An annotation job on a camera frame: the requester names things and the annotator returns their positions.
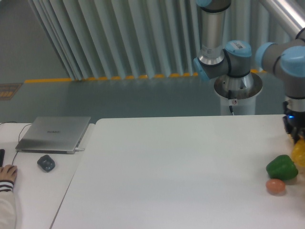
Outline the white sleeved forearm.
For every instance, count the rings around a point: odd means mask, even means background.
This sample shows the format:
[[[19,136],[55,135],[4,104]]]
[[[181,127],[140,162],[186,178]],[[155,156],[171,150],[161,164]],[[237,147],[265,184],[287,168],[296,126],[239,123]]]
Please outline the white sleeved forearm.
[[[14,183],[0,181],[0,228],[14,229],[16,226],[16,204],[13,193]]]

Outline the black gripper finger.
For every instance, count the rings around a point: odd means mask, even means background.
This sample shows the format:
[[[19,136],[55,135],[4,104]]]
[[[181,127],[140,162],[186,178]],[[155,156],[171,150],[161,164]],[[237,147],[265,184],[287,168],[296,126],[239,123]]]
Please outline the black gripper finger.
[[[297,141],[301,138],[299,130],[291,130],[288,132],[288,135],[290,136],[290,138],[294,144],[296,144]]]

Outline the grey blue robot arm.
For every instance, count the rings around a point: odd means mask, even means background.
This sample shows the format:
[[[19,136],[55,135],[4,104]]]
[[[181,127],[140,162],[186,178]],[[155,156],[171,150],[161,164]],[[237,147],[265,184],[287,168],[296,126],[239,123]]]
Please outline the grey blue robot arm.
[[[284,128],[297,142],[305,136],[305,11],[293,0],[264,0],[261,4],[292,38],[284,44],[265,43],[254,57],[259,67],[284,83]],[[252,49],[240,40],[222,46],[229,0],[199,0],[197,5],[204,22],[202,47],[194,66],[203,80],[215,79],[215,92],[226,100],[223,111],[233,114],[233,101],[249,100],[262,89],[260,77],[250,72]]]

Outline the person's hand on mouse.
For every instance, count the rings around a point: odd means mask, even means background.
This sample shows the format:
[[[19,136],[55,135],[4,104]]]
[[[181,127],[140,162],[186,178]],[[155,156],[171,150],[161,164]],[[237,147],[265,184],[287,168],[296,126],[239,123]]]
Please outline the person's hand on mouse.
[[[6,165],[0,168],[0,180],[14,183],[17,177],[17,166]]]

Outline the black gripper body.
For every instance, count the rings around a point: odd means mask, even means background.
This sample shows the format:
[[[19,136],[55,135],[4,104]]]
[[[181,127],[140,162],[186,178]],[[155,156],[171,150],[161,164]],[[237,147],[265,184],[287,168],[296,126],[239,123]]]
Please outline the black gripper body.
[[[294,111],[288,107],[289,102],[283,102],[283,123],[284,129],[287,134],[291,136],[304,136],[305,135],[305,113]]]

